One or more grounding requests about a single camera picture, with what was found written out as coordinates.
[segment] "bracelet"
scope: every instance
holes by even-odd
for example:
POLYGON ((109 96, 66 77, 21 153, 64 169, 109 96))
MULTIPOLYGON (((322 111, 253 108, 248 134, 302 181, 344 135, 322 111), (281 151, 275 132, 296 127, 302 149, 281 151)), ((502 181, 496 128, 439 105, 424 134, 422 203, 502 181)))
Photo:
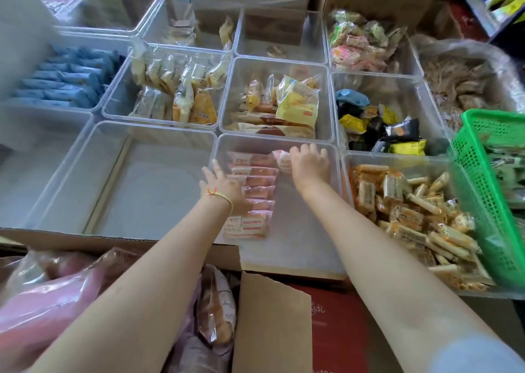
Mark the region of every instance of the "bracelet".
POLYGON ((232 213, 233 213, 233 202, 225 194, 217 192, 217 188, 215 188, 215 191, 213 191, 213 192, 210 192, 209 188, 208 188, 208 193, 206 194, 206 196, 219 196, 219 197, 223 198, 224 200, 226 200, 229 203, 229 205, 230 205, 230 213, 228 214, 228 216, 232 215, 232 213))

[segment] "green plastic basket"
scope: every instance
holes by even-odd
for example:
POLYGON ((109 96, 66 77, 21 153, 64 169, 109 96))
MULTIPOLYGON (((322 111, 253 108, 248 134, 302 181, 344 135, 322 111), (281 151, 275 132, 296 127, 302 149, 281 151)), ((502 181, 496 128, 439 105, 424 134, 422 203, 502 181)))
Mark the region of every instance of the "green plastic basket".
POLYGON ((451 158, 470 180, 459 176, 457 183, 466 189, 470 182, 477 194, 470 200, 469 211, 476 218, 482 261, 499 284, 525 289, 525 242, 483 147, 525 147, 525 115, 472 109, 463 113, 462 119, 463 127, 452 142, 451 158))

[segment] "pink bag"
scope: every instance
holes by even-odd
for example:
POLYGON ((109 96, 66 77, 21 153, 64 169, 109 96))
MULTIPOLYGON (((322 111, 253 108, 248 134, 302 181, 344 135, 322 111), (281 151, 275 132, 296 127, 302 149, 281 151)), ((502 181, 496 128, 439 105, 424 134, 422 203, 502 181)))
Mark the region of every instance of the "pink bag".
POLYGON ((13 295, 0 309, 0 355, 51 344, 95 301, 103 274, 87 270, 13 295))

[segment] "hand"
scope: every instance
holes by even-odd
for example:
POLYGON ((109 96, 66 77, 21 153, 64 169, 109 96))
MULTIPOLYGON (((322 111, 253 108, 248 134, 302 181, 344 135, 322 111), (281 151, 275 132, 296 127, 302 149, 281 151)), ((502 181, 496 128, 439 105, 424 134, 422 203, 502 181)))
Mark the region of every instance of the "hand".
POLYGON ((299 193, 319 183, 330 183, 328 151, 324 148, 319 153, 316 144, 302 144, 301 150, 294 146, 290 157, 293 183, 299 193))
POLYGON ((250 211, 253 207, 253 204, 250 203, 246 197, 243 195, 241 185, 239 182, 228 179, 226 174, 220 168, 219 163, 213 159, 213 174, 207 167, 203 167, 202 171, 208 183, 204 181, 199 182, 200 186, 200 197, 201 198, 217 198, 224 200, 224 203, 228 203, 227 200, 221 198, 220 196, 208 196, 208 190, 214 192, 217 189, 217 192, 222 193, 224 196, 229 198, 233 203, 233 212, 232 216, 242 216, 250 211))

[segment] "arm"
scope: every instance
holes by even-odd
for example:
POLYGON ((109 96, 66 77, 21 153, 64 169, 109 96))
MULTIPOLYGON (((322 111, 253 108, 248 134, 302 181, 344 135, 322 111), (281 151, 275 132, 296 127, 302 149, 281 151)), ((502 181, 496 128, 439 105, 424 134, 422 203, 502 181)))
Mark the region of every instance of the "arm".
POLYGON ((46 350, 32 373, 157 372, 170 352, 207 251, 230 214, 250 209, 240 185, 203 171, 201 198, 46 350))
POLYGON ((349 206, 327 179, 326 151, 292 148, 293 180, 332 238, 352 284, 405 372, 428 370, 454 340, 494 332, 422 264, 349 206))

